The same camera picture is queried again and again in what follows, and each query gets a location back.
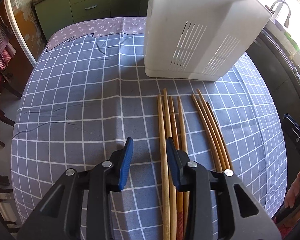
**ventilation slot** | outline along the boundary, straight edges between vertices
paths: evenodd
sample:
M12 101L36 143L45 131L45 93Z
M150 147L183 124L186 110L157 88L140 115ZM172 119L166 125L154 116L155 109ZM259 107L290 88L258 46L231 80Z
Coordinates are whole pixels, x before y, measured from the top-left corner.
M239 42L239 39L227 35L218 48L217 52L209 61L208 65L202 71L202 74L214 75L225 62L225 60L229 57L235 47L239 44Z
M184 71L186 69L206 28L207 27L204 27L203 25L186 21L169 69L179 71Z

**checkered tablecloth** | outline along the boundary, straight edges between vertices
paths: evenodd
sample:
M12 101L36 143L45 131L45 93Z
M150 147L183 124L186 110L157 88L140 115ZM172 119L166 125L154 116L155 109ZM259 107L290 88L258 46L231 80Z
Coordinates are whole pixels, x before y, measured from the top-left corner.
M235 173L273 216L286 189L285 146L272 98L248 55L217 82L155 79L145 74L143 39L143 34L89 34L42 54L22 96L12 140L12 183L21 219L66 169L91 169L130 136L128 182L122 193L111 193L115 239L162 239L156 96L163 88L175 104L181 96L190 158L214 169L190 98L201 90L214 109ZM215 204L213 215L217 236ZM81 225L84 239L86 201Z

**silver screw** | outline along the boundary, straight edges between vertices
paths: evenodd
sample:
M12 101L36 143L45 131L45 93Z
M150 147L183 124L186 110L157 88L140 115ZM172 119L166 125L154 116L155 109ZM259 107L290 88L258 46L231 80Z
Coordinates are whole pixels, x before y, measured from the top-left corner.
M224 171L225 175L228 176L228 177L231 177L233 175L233 171L229 170L229 169L226 169Z
M104 161L102 163L102 166L104 166L105 168L111 167L112 166L112 162L111 161Z
M189 162L187 163L187 165L188 165L190 168L195 168L196 166L198 166L198 164L197 164L196 162L194 162L194 161L189 161Z
M67 176L72 176L72 175L74 175L74 173L75 173L74 169L68 169L68 170L66 170L66 175Z

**bundle of chopsticks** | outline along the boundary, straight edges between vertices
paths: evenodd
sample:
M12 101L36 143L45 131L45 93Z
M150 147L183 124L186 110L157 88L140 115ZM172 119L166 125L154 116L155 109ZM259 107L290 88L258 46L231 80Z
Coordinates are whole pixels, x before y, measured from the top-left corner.
M213 162L217 172L226 169L233 170L230 155L226 143L222 137L220 128L212 109L197 89L199 98L192 94L195 107L206 131L209 141ZM189 206L189 192L178 192L172 183L168 169L166 138L172 137L175 148L185 152L187 150L186 129L184 112L180 96L177 97L178 116L180 123L181 141L178 139L176 114L174 111L173 98L168 99L167 90L163 89L163 99L158 95L159 135L161 154L161 177L162 177L162 214L163 214L163 240L182 240L186 231L186 223Z

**triangular cutout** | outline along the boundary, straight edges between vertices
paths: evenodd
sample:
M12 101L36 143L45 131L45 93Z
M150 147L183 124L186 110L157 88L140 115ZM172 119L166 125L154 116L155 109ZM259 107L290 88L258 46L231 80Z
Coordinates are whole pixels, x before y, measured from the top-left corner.
M44 216L49 216L57 218L61 206L61 201L63 197L63 192L65 190L64 185L60 185L49 197L46 203L41 208L41 214Z
M243 218L257 215L259 213L258 208L238 184L234 185L234 191L237 196L240 215Z

